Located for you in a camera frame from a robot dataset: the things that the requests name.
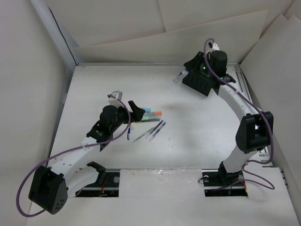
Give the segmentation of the yellow cap highlighter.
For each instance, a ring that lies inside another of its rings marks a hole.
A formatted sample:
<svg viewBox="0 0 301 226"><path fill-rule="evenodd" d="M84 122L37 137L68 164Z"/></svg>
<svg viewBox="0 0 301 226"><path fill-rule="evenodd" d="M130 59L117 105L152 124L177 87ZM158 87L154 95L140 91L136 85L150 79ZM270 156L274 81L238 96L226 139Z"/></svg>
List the yellow cap highlighter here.
<svg viewBox="0 0 301 226"><path fill-rule="evenodd" d="M131 129L131 130L134 130L134 129L135 129L135 125L136 125L135 122L130 123L130 129Z"/></svg>

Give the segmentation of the blue spray bottle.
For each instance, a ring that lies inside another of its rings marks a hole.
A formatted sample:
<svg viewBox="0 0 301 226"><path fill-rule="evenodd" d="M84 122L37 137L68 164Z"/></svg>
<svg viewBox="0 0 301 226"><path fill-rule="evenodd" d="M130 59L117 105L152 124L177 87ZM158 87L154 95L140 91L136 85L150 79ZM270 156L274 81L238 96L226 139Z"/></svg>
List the blue spray bottle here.
<svg viewBox="0 0 301 226"><path fill-rule="evenodd" d="M176 83L176 84L179 83L179 82L182 81L183 78L185 78L188 74L189 74L189 71L187 71L186 69L183 70L183 71L181 71L181 72L179 73L179 75L178 75L176 78L173 79L173 82Z"/></svg>

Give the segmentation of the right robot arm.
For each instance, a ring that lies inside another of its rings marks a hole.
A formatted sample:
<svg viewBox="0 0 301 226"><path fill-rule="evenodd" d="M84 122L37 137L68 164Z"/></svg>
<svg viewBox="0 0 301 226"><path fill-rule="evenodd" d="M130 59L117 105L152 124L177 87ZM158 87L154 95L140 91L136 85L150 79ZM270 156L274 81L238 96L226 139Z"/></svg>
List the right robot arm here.
<svg viewBox="0 0 301 226"><path fill-rule="evenodd" d="M236 81L227 74L227 62L227 54L223 51L198 52L184 64L187 75L182 80L184 85L205 96L213 90L240 121L236 146L218 168L217 179L224 186L234 183L247 161L271 144L274 121L271 112L261 111L233 86Z"/></svg>

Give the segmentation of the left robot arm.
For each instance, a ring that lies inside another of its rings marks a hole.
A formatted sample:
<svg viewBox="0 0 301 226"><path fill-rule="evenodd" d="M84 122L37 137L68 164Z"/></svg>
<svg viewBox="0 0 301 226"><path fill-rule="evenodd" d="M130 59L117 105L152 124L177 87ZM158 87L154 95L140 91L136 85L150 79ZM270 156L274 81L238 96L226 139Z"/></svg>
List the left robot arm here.
<svg viewBox="0 0 301 226"><path fill-rule="evenodd" d="M119 107L108 105L103 108L99 121L87 133L79 148L69 150L68 155L50 167L39 166L33 176L29 199L50 214L56 214L66 203L71 193L70 179L86 166L95 169L88 180L93 186L101 186L105 175L103 166L89 162L89 158L102 151L115 138L113 133L122 125L131 121L140 121L145 111L128 102L132 112L124 104Z"/></svg>

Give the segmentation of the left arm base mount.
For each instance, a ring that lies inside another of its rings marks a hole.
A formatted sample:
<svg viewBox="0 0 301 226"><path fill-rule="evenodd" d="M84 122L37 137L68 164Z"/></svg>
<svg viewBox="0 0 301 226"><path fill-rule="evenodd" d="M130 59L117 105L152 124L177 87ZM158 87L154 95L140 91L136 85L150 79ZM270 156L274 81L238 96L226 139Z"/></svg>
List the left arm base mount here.
<svg viewBox="0 0 301 226"><path fill-rule="evenodd" d="M76 197L109 198L119 196L119 169L106 169L102 165L92 161L87 164L88 169L97 172L97 178L93 183L86 185L75 193Z"/></svg>

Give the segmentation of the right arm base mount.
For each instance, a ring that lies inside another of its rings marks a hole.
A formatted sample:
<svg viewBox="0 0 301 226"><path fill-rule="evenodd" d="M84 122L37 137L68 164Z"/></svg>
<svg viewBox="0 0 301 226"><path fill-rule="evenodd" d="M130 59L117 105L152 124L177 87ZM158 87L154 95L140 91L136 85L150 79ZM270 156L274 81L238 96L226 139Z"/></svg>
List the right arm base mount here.
<svg viewBox="0 0 301 226"><path fill-rule="evenodd" d="M203 169L199 183L204 186L205 197L247 197L242 171L228 174L223 169Z"/></svg>

